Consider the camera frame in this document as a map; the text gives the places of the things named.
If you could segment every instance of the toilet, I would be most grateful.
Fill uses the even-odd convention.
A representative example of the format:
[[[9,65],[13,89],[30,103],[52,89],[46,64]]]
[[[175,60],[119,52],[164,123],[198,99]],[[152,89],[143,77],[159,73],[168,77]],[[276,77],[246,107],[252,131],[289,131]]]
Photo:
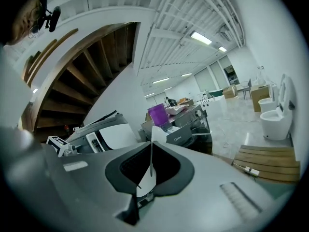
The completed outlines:
[[[270,140],[284,140],[292,123],[292,111],[289,109],[291,100],[292,80],[283,74],[280,84],[278,107],[260,115],[263,135]]]
[[[265,113],[270,110],[275,110],[276,107],[278,106],[278,95],[279,95],[279,90],[276,84],[271,83],[269,84],[269,96],[270,98],[265,98],[259,100],[259,104],[261,107],[261,112]]]

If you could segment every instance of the wooden handrail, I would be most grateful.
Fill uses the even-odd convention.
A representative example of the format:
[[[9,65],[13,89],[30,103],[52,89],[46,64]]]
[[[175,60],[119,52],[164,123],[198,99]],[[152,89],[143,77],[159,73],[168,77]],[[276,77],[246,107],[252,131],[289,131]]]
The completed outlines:
[[[58,61],[55,68],[48,74],[47,78],[41,86],[41,91],[38,94],[36,100],[33,103],[31,109],[31,121],[33,125],[33,131],[36,131],[38,119],[40,117],[43,105],[48,95],[50,94],[54,83],[66,70],[66,67],[73,62],[83,51],[87,49],[94,42],[98,41],[100,38],[126,26],[126,23],[119,23],[113,25],[107,25],[98,30],[90,33],[83,39],[81,39],[74,47],[72,47],[62,58]]]
[[[78,31],[78,29],[73,29],[70,32],[68,32],[66,35],[64,35],[60,40],[56,41],[47,51],[46,53],[41,56],[36,66],[34,66],[33,71],[27,81],[28,86],[31,86],[31,83],[35,77],[35,75],[38,73],[41,66],[44,64],[44,62],[48,59],[48,57],[59,47],[67,38],[72,36]]]

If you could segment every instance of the packaging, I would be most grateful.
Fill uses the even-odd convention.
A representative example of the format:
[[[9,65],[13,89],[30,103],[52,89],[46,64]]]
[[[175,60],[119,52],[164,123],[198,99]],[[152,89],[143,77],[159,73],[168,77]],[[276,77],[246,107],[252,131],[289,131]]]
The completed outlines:
[[[224,88],[222,94],[226,99],[237,96],[237,88],[235,84],[232,84],[230,87]]]
[[[252,97],[254,111],[260,112],[261,107],[259,104],[259,100],[269,97],[268,86],[261,86],[261,85],[252,86],[251,87],[251,97]]]

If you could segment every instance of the wooden panel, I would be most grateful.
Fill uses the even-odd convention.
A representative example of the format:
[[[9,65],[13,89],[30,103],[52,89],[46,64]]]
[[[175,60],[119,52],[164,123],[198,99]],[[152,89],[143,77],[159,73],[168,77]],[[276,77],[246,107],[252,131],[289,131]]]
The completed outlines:
[[[244,173],[244,170],[239,166],[234,165],[234,167]],[[279,173],[260,171],[259,176],[257,178],[264,178],[276,181],[297,182],[299,181],[299,174],[279,174]]]
[[[48,94],[51,92],[54,83],[58,80],[58,78],[65,71],[66,66],[79,56],[84,48],[88,48],[94,42],[98,41],[101,37],[104,37],[106,34],[114,32],[115,30],[123,27],[123,23],[107,25],[99,28],[98,30],[90,33],[85,36],[79,42],[75,44],[64,56],[58,61],[54,69],[48,74],[47,78],[43,82],[41,86],[41,91],[37,96],[37,99],[33,103],[33,107],[31,110],[31,120],[34,131],[36,130],[36,125],[38,122],[38,118],[40,117],[40,113],[43,107],[45,100],[48,97]]]
[[[237,153],[235,159],[268,166],[299,167],[299,162],[296,162],[291,157],[273,157],[273,156],[252,155],[247,153]]]
[[[74,118],[46,118],[46,117],[41,117],[39,119],[37,128],[65,126],[65,125],[77,125],[77,124],[81,124],[81,121],[74,119]]]
[[[116,44],[115,44],[115,37],[114,33],[110,33],[106,35],[103,39],[103,47],[106,54],[107,61],[109,63],[109,66],[111,68],[111,71],[118,72],[119,70],[119,64],[118,64],[118,56],[116,52]]]
[[[279,156],[279,157],[294,157],[294,151],[267,151],[267,150],[251,150],[251,149],[240,149],[239,152],[263,155],[263,156]]]
[[[264,150],[264,151],[294,151],[292,147],[258,147],[258,146],[248,146],[242,145],[242,149],[252,149],[252,150]]]
[[[78,29],[73,29],[70,32],[68,32],[66,35],[64,35],[59,41],[55,42],[44,54],[44,56],[42,56],[42,58],[40,59],[40,61],[38,62],[38,64],[34,67],[28,81],[27,84],[30,87],[31,83],[35,77],[35,75],[37,74],[37,72],[39,71],[39,69],[41,68],[41,66],[44,64],[44,62],[48,59],[48,57],[57,49],[58,46],[60,46],[67,38],[69,38],[70,36],[72,36],[73,34],[75,34],[78,31]]]
[[[112,72],[108,64],[106,54],[103,48],[102,40],[95,42],[88,48],[94,62],[97,63],[98,70],[101,72],[105,82],[112,79]]]
[[[127,27],[115,32],[116,49],[120,66],[126,66],[126,31]]]
[[[60,81],[56,81],[55,82],[55,85],[53,86],[53,90],[55,91],[58,91],[64,95],[67,95],[67,96],[70,96],[76,100],[79,100],[85,104],[88,104],[88,105],[92,105],[92,101],[82,95],[81,93],[77,92],[76,90],[74,90],[73,88],[65,85],[64,83],[60,82]]]
[[[34,68],[38,65],[42,57],[48,52],[48,50],[57,42],[56,39],[52,40],[44,50],[35,58],[35,61],[33,62],[33,65],[31,66],[30,72],[33,72]]]
[[[45,102],[43,110],[84,115],[87,113],[82,107],[56,102],[50,99]]]
[[[234,160],[234,163],[241,166],[241,167],[250,167],[254,168],[258,171],[266,171],[266,172],[273,172],[278,174],[299,174],[299,168],[288,168],[288,167],[274,167],[274,166],[265,166],[261,164],[255,164],[240,160]]]
[[[133,59],[133,47],[135,39],[136,23],[132,23],[127,27],[126,37],[126,62],[130,63]]]
[[[32,104],[28,104],[25,108],[23,114],[21,115],[21,129],[32,131],[32,124],[31,124],[31,107]]]
[[[88,81],[87,78],[73,65],[69,64],[67,70],[80,81],[91,93],[98,95],[98,90]]]
[[[30,67],[32,66],[33,64],[33,61],[34,61],[34,57],[33,56],[30,56],[27,60],[26,60],[26,63],[25,63],[25,66],[24,66],[24,69],[23,69],[23,73],[21,74],[21,78],[27,82],[30,74],[29,74],[29,69]]]
[[[104,81],[104,79],[103,79],[103,77],[102,77],[100,71],[98,70],[96,64],[94,63],[94,61],[93,61],[93,59],[92,59],[92,57],[91,57],[91,55],[89,54],[89,52],[88,52],[87,49],[84,50],[84,55],[86,56],[86,58],[87,58],[87,60],[88,60],[88,62],[89,62],[89,64],[90,64],[92,70],[96,73],[97,79],[100,80],[101,85],[102,85],[102,86],[106,86],[105,81]]]

